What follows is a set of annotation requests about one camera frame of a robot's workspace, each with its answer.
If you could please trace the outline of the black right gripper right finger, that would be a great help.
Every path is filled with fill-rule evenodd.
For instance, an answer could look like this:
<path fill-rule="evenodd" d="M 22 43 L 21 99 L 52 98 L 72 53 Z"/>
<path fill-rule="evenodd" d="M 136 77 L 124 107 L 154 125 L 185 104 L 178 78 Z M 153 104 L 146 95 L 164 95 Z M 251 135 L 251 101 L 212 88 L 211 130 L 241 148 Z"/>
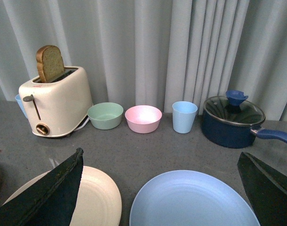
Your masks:
<path fill-rule="evenodd" d="M 237 166 L 260 225 L 287 226 L 287 176 L 247 152 Z"/>

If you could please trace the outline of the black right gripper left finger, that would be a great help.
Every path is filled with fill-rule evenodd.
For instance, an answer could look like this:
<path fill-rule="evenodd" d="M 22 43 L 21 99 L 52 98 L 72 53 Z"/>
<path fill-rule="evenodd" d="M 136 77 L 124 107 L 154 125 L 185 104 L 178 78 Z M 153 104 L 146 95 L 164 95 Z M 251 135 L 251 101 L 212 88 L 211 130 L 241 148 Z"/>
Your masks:
<path fill-rule="evenodd" d="M 68 226 L 76 207 L 83 149 L 0 207 L 0 226 Z"/>

